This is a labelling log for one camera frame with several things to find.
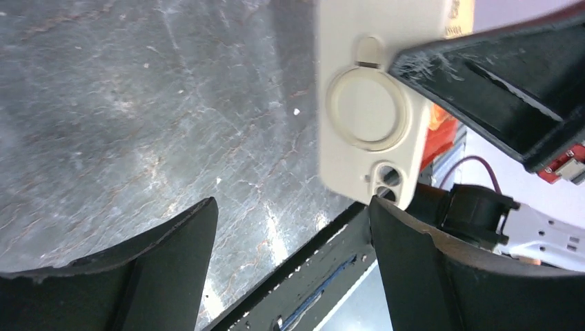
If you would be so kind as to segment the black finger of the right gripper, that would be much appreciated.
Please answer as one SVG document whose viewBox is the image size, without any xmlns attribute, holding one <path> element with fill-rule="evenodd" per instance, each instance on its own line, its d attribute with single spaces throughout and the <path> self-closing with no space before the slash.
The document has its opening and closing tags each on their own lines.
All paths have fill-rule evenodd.
<svg viewBox="0 0 585 331">
<path fill-rule="evenodd" d="M 584 140 L 584 15 L 402 50 L 390 76 L 537 172 Z"/>
</svg>

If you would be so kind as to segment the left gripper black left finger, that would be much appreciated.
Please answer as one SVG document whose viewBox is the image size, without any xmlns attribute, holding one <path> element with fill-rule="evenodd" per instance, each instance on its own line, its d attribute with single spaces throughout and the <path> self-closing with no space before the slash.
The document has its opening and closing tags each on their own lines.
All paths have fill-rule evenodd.
<svg viewBox="0 0 585 331">
<path fill-rule="evenodd" d="M 2 330 L 193 330 L 214 246 L 208 197 L 61 268 L 1 274 Z"/>
</svg>

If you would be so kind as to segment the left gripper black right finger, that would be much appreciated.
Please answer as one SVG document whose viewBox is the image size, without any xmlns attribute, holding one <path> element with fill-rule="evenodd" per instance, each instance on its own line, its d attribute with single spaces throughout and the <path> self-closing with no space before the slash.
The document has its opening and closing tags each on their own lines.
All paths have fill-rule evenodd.
<svg viewBox="0 0 585 331">
<path fill-rule="evenodd" d="M 493 254 L 373 197 L 370 229 L 395 330 L 583 330 L 584 274 Z"/>
</svg>

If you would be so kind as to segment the beige phone case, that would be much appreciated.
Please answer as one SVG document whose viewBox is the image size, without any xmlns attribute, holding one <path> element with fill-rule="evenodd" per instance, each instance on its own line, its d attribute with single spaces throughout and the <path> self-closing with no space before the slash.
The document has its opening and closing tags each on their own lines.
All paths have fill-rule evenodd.
<svg viewBox="0 0 585 331">
<path fill-rule="evenodd" d="M 452 1 L 318 1 L 319 178 L 367 204 L 411 202 L 433 103 L 388 73 L 398 52 L 443 39 Z"/>
</svg>

